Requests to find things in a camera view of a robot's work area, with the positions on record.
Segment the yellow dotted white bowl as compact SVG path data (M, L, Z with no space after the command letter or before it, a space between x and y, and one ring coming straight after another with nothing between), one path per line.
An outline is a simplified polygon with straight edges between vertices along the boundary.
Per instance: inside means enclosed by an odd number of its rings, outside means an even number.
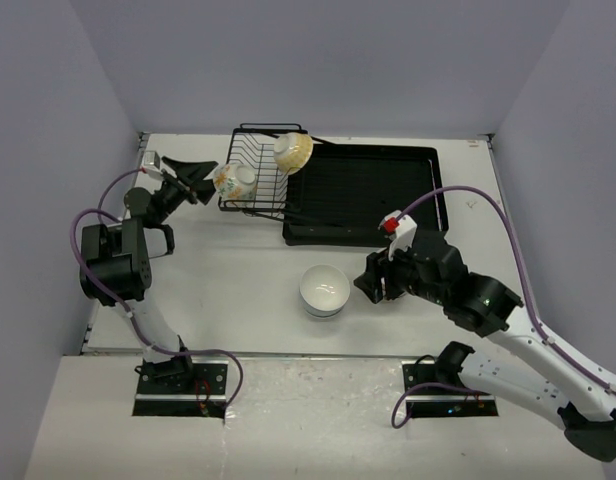
M284 174L298 173L310 160L314 141L308 134L289 132L280 135L273 144L273 158Z

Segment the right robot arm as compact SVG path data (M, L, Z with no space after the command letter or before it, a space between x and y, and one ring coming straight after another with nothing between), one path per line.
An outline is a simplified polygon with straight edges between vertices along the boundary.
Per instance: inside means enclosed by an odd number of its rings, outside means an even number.
M548 420L584 454L601 462L616 459L616 375L532 321L514 291L470 271L443 236L416 235L404 250L369 254L354 284L374 304L404 294L427 300L457 327L504 348L531 369L499 364L452 341L419 388L502 397Z

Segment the light blue bowl front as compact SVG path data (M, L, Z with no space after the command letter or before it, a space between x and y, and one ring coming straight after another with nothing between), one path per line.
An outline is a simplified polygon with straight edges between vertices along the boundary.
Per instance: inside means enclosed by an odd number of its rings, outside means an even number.
M327 321L339 314L339 311L307 311L307 314L318 321Z

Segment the aluminium table edge rail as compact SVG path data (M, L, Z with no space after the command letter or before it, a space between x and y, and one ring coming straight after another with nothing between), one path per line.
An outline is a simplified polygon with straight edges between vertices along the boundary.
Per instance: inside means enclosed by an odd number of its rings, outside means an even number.
M147 142L149 140L150 137L150 133L149 132L144 132L141 131L138 133L138 143L137 143L137 149L136 152L134 153L134 159L132 162L132 169L124 171L123 173L117 175L107 186L106 188L103 190L103 192L101 193L98 203L97 203L97 208L100 210L104 210L104 203L106 201L106 197L108 196L108 194L113 190L113 188L119 184L120 182L126 182L128 185L133 186L134 183L136 182L137 176L142 172L142 156L143 156L143 152L146 149L146 145ZM97 318L98 315L100 313L100 309L101 306L99 303L93 303L91 312L89 314L89 318L88 318L88 323L86 326L86 330L84 333L84 337L83 337L83 342L82 342L82 347L81 347L81 353L84 354L85 352L90 352L90 351L95 351L95 350L100 350L102 348L100 347L90 347L89 346L89 342L91 339L91 335L92 335L92 331L94 328L94 325L97 322Z

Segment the black drain tray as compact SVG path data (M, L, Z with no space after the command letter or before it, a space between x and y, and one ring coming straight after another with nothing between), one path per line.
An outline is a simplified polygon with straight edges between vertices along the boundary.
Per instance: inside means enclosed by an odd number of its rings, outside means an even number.
M434 148L317 144L288 179L282 236L289 246L384 248L380 221L441 186Z

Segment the light blue bowl back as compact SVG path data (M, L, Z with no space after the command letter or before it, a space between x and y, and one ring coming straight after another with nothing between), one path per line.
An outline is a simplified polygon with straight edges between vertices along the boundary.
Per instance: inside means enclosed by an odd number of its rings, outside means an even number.
M301 297L350 296L347 276L332 265L315 265L304 272L299 284Z

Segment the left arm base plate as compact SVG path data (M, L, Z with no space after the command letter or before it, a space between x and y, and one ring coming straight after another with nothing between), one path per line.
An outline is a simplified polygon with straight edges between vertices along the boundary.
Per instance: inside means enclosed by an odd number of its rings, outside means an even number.
M160 376L143 362L135 372L133 417L225 418L227 361L193 362L186 373Z

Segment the floral orange green bowl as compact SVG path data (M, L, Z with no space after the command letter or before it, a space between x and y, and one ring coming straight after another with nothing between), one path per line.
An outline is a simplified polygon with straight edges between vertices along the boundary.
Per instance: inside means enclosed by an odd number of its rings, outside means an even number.
M222 200L248 201L255 197L258 177L248 165L228 163L214 170L212 181Z

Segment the light blue bowl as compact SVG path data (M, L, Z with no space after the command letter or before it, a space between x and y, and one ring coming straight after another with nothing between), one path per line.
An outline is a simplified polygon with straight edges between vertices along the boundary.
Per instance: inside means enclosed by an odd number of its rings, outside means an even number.
M302 306L307 311L341 311L346 305L348 298L341 296L301 297Z
M307 314L318 321L327 321L339 314L339 311L307 311Z
M301 297L350 296L347 276L332 265L315 265L304 272L299 284Z

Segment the beige bowl back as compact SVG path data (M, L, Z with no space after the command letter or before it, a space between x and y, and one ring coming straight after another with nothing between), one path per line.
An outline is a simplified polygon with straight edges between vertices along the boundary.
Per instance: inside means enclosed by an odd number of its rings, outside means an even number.
M385 296L385 300L386 301L393 301L393 300L397 300L403 296L405 296L406 293L404 291L400 291L400 292L392 292L390 294L386 294Z

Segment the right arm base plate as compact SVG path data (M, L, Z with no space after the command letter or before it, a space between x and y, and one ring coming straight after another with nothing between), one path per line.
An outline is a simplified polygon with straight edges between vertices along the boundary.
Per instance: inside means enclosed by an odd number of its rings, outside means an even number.
M430 360L417 364L402 364L404 390L439 381L435 365ZM422 388L406 398L406 411L411 418L496 417L499 415L491 395L468 395L437 387Z

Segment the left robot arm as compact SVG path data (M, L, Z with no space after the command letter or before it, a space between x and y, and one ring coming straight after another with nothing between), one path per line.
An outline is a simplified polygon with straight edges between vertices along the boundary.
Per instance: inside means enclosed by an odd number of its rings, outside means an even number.
M149 297L152 271L145 232L162 232L166 253L172 254L175 238L167 218L185 202L209 203L216 192L210 177L218 163L188 163L154 151L149 154L151 164L120 174L105 188L96 208L74 218L70 242L84 294L102 307L116 310L141 345L140 377L150 385L183 393L200 378L180 335ZM104 211L103 203L114 186L140 174L159 180L160 187L153 192L143 187L129 189L123 197L125 218Z

